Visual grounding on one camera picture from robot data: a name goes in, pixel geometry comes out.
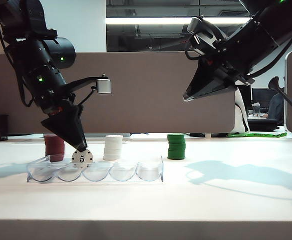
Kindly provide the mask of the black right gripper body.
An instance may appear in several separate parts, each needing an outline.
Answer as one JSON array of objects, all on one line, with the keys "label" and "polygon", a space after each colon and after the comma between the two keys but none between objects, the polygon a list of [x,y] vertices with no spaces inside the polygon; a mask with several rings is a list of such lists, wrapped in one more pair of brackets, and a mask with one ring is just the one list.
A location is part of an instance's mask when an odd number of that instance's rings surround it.
[{"label": "black right gripper body", "polygon": [[221,54],[207,54],[207,74],[205,81],[213,84],[214,87],[235,86],[239,81],[244,85],[251,85],[255,82],[254,77],[248,76],[248,67],[238,57],[226,59]]}]

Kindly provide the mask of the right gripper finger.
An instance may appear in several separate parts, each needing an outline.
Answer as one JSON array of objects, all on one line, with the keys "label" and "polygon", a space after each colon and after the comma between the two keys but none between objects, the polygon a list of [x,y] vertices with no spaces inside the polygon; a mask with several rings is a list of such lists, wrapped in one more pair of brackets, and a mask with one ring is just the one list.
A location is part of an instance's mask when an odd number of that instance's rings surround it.
[{"label": "right gripper finger", "polygon": [[184,93],[184,101],[189,102],[194,99],[234,90],[235,84],[230,80],[213,77],[211,74],[206,74],[204,72],[196,72]]},{"label": "right gripper finger", "polygon": [[221,90],[221,80],[216,76],[217,67],[199,61],[197,70],[183,97],[204,97]]}]

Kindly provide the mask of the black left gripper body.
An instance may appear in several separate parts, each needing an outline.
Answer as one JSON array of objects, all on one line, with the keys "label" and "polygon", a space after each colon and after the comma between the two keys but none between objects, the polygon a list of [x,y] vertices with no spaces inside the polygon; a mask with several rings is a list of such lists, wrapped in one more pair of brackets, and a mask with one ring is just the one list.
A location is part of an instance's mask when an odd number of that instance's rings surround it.
[{"label": "black left gripper body", "polygon": [[36,84],[33,87],[34,102],[48,115],[42,122],[79,123],[83,107],[74,104],[74,91],[79,88],[73,84]]}]

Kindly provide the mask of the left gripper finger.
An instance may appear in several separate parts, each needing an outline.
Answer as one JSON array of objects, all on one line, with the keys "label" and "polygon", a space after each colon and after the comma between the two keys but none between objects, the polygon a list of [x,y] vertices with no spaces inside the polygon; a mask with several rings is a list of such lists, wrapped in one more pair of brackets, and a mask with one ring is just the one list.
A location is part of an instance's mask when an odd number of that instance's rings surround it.
[{"label": "left gripper finger", "polygon": [[82,105],[74,106],[74,126],[73,126],[73,142],[74,147],[79,151],[84,151],[87,148],[86,138],[81,122],[81,114],[83,111]]},{"label": "left gripper finger", "polygon": [[82,107],[70,107],[41,121],[41,124],[78,151],[84,151],[85,136],[80,120],[82,110]]}]

